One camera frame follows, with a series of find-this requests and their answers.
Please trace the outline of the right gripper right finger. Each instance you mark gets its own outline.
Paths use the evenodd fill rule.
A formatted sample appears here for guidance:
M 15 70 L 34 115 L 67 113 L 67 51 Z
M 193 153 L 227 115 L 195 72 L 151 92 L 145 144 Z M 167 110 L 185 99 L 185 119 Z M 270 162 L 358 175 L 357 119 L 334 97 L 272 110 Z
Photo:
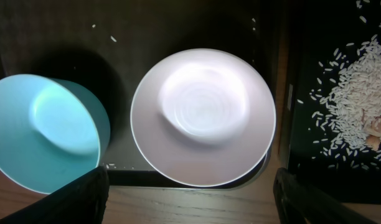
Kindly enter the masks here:
M 273 184 L 281 224 L 375 224 L 281 167 Z

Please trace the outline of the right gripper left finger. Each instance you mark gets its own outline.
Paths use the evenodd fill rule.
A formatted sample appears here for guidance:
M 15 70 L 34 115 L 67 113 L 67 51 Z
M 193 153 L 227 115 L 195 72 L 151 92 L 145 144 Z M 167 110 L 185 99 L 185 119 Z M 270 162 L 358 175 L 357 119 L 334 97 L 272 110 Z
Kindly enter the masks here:
M 0 224 L 101 224 L 110 183 L 97 167 L 32 205 L 0 219 Z

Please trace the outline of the white bowl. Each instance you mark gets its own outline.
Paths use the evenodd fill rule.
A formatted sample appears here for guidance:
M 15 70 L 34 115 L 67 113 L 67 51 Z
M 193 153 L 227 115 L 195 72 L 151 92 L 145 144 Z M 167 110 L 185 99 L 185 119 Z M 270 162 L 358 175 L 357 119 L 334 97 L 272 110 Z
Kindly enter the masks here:
M 131 131 L 161 175 L 193 187 L 231 183 L 268 152 L 276 109 L 262 76 L 214 49 L 172 54 L 149 70 L 132 100 Z

